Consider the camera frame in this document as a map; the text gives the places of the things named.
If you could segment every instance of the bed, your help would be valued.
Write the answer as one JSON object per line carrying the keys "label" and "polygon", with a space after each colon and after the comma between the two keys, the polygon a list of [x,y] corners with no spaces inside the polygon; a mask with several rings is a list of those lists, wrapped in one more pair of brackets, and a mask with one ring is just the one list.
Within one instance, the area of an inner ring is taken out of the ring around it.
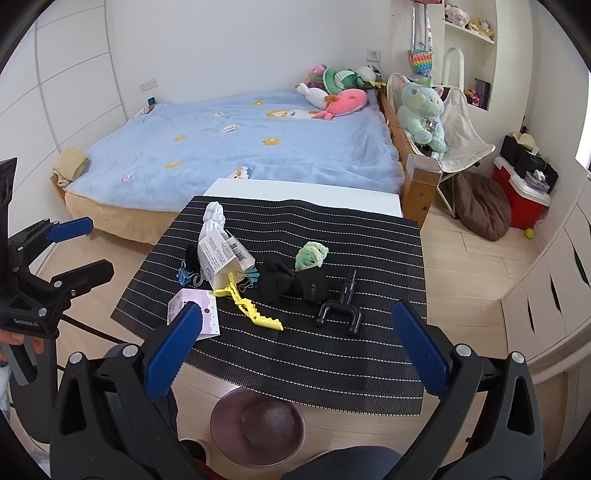
{"label": "bed", "polygon": [[311,118],[313,107],[287,92],[157,105],[87,151],[90,167],[67,187],[67,208],[98,229],[156,244],[193,196],[246,166],[253,179],[401,194],[404,216],[421,225],[431,186],[404,175],[412,148],[385,95],[369,98],[333,121]]}

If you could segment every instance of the green plush toy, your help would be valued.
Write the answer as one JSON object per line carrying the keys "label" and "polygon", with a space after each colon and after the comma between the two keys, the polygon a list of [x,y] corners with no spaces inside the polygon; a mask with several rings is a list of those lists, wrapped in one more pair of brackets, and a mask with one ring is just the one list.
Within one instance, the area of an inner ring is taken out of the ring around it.
{"label": "green plush toy", "polygon": [[353,70],[326,69],[322,77],[326,91],[331,95],[338,95],[343,90],[361,88],[365,82]]}
{"label": "green plush toy", "polygon": [[402,106],[396,115],[409,140],[417,145],[429,145],[438,153],[445,153],[445,133],[440,116],[444,105],[441,100],[443,87],[433,89],[431,77],[410,81],[400,77]]}
{"label": "green plush toy", "polygon": [[321,267],[328,253],[329,249],[318,242],[306,243],[295,256],[295,270]]}

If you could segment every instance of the human hand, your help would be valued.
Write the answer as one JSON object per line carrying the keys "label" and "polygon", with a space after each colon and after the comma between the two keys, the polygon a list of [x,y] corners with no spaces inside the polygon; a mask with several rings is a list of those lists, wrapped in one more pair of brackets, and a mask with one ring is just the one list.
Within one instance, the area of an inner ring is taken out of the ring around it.
{"label": "human hand", "polygon": [[[5,332],[4,330],[0,330],[0,343],[7,343],[9,345],[22,345],[25,340],[25,336],[22,333],[12,333],[12,332]],[[43,339],[41,338],[34,338],[33,339],[33,350],[37,355],[40,355],[45,351],[45,345],[43,344]],[[6,362],[7,359],[4,357],[2,350],[0,350],[0,362]]]}

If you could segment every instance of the striped mat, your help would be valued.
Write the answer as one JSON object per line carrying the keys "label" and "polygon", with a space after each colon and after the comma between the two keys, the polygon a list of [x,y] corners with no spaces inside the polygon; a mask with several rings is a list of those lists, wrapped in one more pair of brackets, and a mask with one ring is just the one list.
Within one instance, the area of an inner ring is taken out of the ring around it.
{"label": "striped mat", "polygon": [[[113,320],[142,338],[165,324],[168,302],[180,289],[176,274],[185,249],[197,244],[212,201],[222,204],[226,229],[257,265],[270,258],[293,266],[307,241],[319,241],[330,250],[322,269],[334,299],[347,270],[356,268],[353,304],[363,312],[363,323],[359,337],[350,338],[343,320],[315,327],[319,304],[285,296],[275,304],[256,301],[262,315],[281,320],[285,330],[278,332],[255,326],[230,298],[219,298],[220,336],[197,342],[187,362],[230,383],[296,403],[418,415],[423,385],[390,319],[399,299],[410,302],[422,317],[427,314],[421,240],[410,220],[299,200],[197,196],[147,256],[115,307]],[[256,297],[248,290],[245,296]]]}

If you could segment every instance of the red box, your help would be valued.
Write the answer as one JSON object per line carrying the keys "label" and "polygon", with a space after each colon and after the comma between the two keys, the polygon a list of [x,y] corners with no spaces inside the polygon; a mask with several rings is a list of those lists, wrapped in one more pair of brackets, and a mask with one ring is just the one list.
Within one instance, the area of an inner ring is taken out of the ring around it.
{"label": "red box", "polygon": [[550,206],[550,195],[530,188],[503,157],[495,159],[492,178],[503,187],[511,204],[511,226],[533,228]]}

